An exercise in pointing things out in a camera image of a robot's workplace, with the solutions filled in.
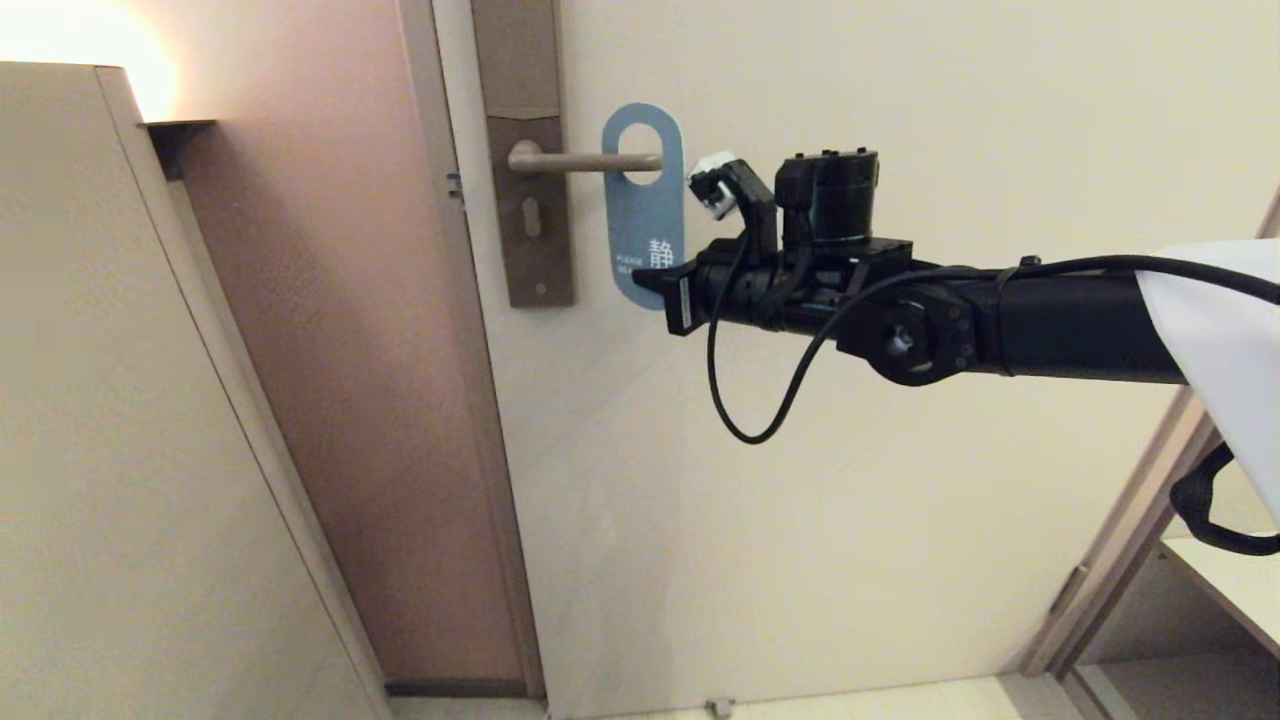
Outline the white printed torso panel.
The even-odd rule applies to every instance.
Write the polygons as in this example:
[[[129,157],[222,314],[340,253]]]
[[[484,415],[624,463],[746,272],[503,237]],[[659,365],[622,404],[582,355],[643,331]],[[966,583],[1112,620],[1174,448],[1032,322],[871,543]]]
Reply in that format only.
[[[1138,272],[1160,340],[1280,528],[1280,305]]]

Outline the dark wall lamp bracket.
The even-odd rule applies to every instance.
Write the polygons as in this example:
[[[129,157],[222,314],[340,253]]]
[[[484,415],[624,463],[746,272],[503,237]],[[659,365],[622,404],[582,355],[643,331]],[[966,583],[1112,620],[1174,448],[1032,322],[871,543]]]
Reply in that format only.
[[[205,131],[218,126],[214,119],[145,122],[150,143],[165,182],[183,179],[182,158],[188,146]]]

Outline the brown door lock plate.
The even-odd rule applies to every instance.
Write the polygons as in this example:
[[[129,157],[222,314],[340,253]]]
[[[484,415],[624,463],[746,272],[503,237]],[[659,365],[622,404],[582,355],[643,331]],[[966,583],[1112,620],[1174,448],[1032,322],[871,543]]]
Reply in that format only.
[[[548,152],[564,150],[556,0],[471,0],[471,6],[509,305],[570,307],[576,296],[567,179],[516,174],[506,165],[521,140]],[[521,227],[527,196],[541,204],[538,240]]]

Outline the dark baseboard strip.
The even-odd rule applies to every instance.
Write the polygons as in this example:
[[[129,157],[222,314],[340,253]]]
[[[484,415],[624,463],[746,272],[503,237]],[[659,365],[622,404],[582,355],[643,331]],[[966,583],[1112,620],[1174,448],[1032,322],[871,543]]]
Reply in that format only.
[[[388,680],[384,689],[390,697],[461,698],[461,700],[545,700],[540,685],[495,678]]]

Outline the beige closet shelf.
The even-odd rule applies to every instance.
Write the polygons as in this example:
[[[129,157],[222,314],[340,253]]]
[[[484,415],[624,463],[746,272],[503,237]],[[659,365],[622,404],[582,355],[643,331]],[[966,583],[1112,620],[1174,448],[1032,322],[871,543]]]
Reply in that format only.
[[[1160,550],[1280,661],[1280,553],[1231,553],[1190,537],[1165,538]]]

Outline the white and blue door hanger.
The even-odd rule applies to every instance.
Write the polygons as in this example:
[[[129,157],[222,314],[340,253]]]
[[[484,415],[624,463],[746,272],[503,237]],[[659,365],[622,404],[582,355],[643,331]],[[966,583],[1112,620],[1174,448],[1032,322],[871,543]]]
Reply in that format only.
[[[637,270],[671,269],[685,261],[685,146],[678,122],[663,108],[631,102],[608,119],[602,135],[607,154],[620,151],[625,131],[643,126],[660,142],[662,168],[650,183],[639,183],[626,170],[604,174],[609,268],[616,288],[634,305],[663,309],[662,297],[639,287]]]

